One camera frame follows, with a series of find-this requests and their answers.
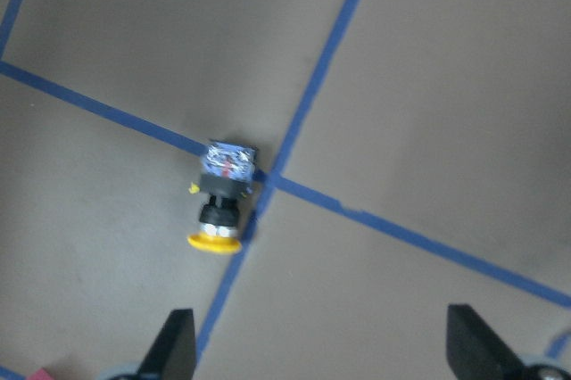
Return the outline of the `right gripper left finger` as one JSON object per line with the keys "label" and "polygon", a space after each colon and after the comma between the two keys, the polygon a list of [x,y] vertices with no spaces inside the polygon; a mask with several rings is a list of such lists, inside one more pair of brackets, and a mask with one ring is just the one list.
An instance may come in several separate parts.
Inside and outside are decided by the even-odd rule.
{"label": "right gripper left finger", "polygon": [[191,380],[195,367],[193,310],[173,310],[138,367],[136,379]]}

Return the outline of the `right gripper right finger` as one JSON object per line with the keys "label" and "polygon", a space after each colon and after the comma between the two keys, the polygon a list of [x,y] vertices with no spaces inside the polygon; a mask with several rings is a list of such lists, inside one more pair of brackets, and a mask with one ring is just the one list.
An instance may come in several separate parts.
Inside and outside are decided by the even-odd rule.
{"label": "right gripper right finger", "polygon": [[446,360],[456,379],[527,379],[529,369],[468,304],[450,304]]}

